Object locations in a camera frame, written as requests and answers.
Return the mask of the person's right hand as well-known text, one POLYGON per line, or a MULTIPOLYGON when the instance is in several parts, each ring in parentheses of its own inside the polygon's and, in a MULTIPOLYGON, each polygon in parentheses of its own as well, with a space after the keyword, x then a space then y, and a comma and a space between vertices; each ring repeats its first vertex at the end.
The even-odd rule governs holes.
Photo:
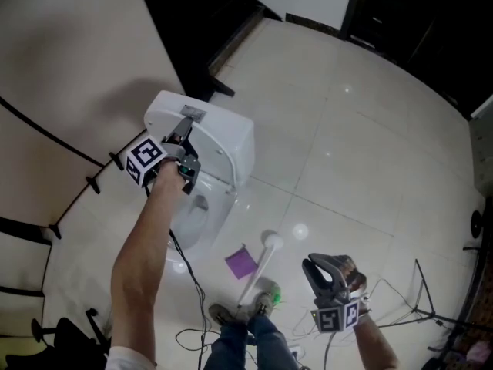
POLYGON ((354 260, 348 255, 337 255, 335 258, 339 262, 338 269, 344 276, 350 293, 353 294, 360 289, 365 290, 367 277, 359 272, 354 260))

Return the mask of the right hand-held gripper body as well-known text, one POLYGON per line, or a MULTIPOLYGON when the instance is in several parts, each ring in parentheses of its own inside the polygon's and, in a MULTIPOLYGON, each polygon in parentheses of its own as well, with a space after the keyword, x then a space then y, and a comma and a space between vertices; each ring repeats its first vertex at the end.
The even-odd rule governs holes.
POLYGON ((315 294, 315 309, 311 311, 320 333, 337 333, 354 328, 367 314, 365 291, 367 279, 358 277, 353 284, 342 288, 329 281, 328 288, 315 294))

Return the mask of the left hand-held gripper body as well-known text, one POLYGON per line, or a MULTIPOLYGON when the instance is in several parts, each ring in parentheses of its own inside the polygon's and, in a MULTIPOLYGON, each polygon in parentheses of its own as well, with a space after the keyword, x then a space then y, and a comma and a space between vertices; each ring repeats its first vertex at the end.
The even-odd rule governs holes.
POLYGON ((183 192, 191 194, 201 169, 198 154, 189 141, 192 130, 176 127, 162 142, 148 136, 126 153, 126 172, 147 195, 163 161, 177 164, 178 174, 185 181, 183 192))

